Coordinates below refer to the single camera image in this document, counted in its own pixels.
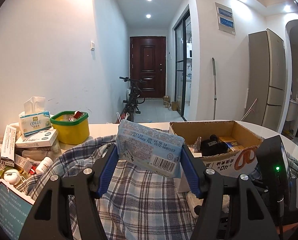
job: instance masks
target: wall switch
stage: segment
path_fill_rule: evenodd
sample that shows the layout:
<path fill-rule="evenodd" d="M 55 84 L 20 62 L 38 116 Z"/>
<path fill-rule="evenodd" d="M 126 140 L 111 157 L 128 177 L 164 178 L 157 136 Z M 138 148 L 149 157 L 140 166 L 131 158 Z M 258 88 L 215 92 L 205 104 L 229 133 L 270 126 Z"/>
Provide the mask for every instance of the wall switch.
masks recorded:
<path fill-rule="evenodd" d="M 95 50 L 95 43 L 91 42 L 90 44 L 90 50 L 94 51 Z"/>

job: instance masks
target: blue gripper pad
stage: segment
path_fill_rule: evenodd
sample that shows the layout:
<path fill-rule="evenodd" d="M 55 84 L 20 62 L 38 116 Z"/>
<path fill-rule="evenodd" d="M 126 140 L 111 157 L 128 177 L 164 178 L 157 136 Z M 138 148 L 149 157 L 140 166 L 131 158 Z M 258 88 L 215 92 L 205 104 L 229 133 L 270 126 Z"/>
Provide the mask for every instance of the blue gripper pad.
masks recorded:
<path fill-rule="evenodd" d="M 97 194 L 99 195 L 99 197 L 101 197 L 103 194 L 107 192 L 109 184 L 112 179 L 113 172 L 116 169 L 118 160 L 119 160 L 119 157 L 117 152 L 117 146 L 115 146 L 99 177 L 99 188 L 97 191 Z"/>
<path fill-rule="evenodd" d="M 199 181 L 200 181 L 199 176 L 197 175 L 196 170 L 194 169 L 193 164 L 190 160 L 190 157 L 188 156 L 188 153 L 185 150 L 184 146 L 182 146 L 180 163 L 181 163 L 182 169 L 184 170 L 184 173 L 186 175 L 191 192 L 193 194 L 195 194 L 197 198 L 201 198 L 202 193 L 201 193 L 200 187 L 199 187 Z"/>

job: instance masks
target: open cardboard box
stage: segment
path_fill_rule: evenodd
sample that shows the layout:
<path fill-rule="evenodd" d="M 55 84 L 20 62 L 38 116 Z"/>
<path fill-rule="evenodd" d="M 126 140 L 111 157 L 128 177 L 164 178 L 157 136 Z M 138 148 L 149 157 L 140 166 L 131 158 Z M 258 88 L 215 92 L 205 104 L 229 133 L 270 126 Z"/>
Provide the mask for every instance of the open cardboard box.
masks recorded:
<path fill-rule="evenodd" d="M 255 151 L 263 138 L 235 121 L 211 122 L 171 122 L 169 133 L 176 134 L 185 139 L 185 144 L 194 144 L 199 136 L 201 141 L 209 139 L 210 135 L 231 136 L 245 147 L 244 150 L 230 153 L 200 157 L 207 168 L 212 168 L 221 175 L 238 177 L 240 174 L 250 174 L 257 165 Z M 181 178 L 174 178 L 177 192 L 190 191 L 187 179 L 181 168 Z"/>

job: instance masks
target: blue and yellow package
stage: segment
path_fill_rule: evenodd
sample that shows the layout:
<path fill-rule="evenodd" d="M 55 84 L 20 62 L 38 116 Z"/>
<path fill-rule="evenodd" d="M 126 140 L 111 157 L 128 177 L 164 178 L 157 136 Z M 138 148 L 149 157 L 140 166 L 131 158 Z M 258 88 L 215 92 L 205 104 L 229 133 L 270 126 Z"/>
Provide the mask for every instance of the blue and yellow package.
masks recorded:
<path fill-rule="evenodd" d="M 168 178 L 181 177 L 182 137 L 124 119 L 116 141 L 120 159 Z"/>

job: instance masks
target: yellow plastic container with green rim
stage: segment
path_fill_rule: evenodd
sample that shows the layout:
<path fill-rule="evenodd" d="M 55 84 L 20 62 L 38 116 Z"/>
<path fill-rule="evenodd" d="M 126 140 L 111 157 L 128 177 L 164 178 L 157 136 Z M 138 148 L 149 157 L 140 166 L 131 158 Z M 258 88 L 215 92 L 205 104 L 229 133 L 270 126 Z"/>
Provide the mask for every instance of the yellow plastic container with green rim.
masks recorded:
<path fill-rule="evenodd" d="M 58 140 L 66 144 L 81 144 L 89 136 L 88 113 L 75 121 L 69 121 L 73 117 L 75 111 L 63 111 L 50 118 L 54 129 L 59 132 Z"/>

